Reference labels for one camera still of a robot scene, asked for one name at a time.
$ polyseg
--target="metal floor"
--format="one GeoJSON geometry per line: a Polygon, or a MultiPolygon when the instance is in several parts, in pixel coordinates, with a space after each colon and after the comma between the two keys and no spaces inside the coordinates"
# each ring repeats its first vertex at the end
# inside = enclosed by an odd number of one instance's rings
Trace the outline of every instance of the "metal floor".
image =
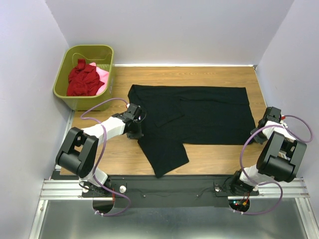
{"type": "MultiPolygon", "coordinates": [[[[265,210],[277,199],[254,199],[250,211],[265,210]]],[[[41,239],[304,239],[295,199],[273,212],[242,216],[226,208],[129,209],[121,216],[94,215],[91,201],[51,201],[41,239]]]]}

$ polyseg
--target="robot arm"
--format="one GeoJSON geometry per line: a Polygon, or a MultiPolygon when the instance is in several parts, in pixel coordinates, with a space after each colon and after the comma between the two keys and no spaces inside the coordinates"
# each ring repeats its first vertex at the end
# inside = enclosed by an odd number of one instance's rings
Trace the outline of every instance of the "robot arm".
{"type": "MultiPolygon", "coordinates": [[[[281,110],[275,107],[268,107],[263,118],[259,121],[257,128],[251,134],[269,125],[254,137],[260,144],[267,143],[261,152],[257,164],[245,168],[248,176],[256,183],[276,180],[278,182],[291,182],[297,174],[307,145],[291,136],[286,128],[287,125],[282,119],[281,110]]],[[[256,184],[251,182],[241,171],[236,171],[230,184],[232,192],[240,194],[251,192],[256,184]]]]}
{"type": "MultiPolygon", "coordinates": [[[[141,125],[139,124],[141,114],[140,106],[130,104],[125,112],[115,114],[102,122],[101,124],[106,129],[106,139],[109,140],[124,133],[130,139],[142,137],[141,125]]],[[[56,163],[99,187],[100,185],[93,178],[93,167],[97,147],[104,141],[103,134],[104,131],[100,124],[84,129],[71,128],[58,152],[56,163]],[[80,151],[75,148],[81,146],[82,150],[80,151]]],[[[96,169],[95,176],[102,184],[105,184],[108,179],[108,175],[99,168],[96,169]]]]}

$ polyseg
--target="pink cloth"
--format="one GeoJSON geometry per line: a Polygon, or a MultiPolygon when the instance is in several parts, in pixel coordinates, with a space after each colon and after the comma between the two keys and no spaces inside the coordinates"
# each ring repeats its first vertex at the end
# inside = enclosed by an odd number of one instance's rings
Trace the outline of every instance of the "pink cloth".
{"type": "MultiPolygon", "coordinates": [[[[90,63],[91,66],[96,66],[96,63],[92,62],[90,63]]],[[[105,70],[102,70],[100,67],[97,67],[96,66],[96,73],[98,73],[98,75],[100,76],[100,81],[102,81],[104,83],[104,85],[102,85],[97,93],[96,93],[96,96],[101,94],[105,88],[107,87],[108,85],[108,79],[109,79],[109,72],[105,71],[105,70]]]]}

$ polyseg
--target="screw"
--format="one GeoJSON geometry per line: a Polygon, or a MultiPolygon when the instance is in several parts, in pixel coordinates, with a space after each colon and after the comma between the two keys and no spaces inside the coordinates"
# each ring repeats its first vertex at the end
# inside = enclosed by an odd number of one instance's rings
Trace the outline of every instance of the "screw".
{"type": "Polygon", "coordinates": [[[215,191],[219,193],[221,191],[220,187],[215,187],[215,191]]]}
{"type": "Polygon", "coordinates": [[[125,193],[126,192],[126,187],[124,185],[122,185],[120,187],[120,193],[125,193]]]}

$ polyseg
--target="clothing pile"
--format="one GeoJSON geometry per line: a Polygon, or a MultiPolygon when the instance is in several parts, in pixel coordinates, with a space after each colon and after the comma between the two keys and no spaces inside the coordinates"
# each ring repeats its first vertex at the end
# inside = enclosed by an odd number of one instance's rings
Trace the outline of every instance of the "clothing pile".
{"type": "Polygon", "coordinates": [[[138,143],[156,177],[189,162],[183,143],[244,144],[255,128],[245,88],[132,85],[128,96],[147,113],[138,143]]]}
{"type": "Polygon", "coordinates": [[[96,66],[86,64],[85,59],[78,59],[78,64],[69,74],[67,96],[95,96],[101,94],[109,78],[109,72],[96,66]]]}

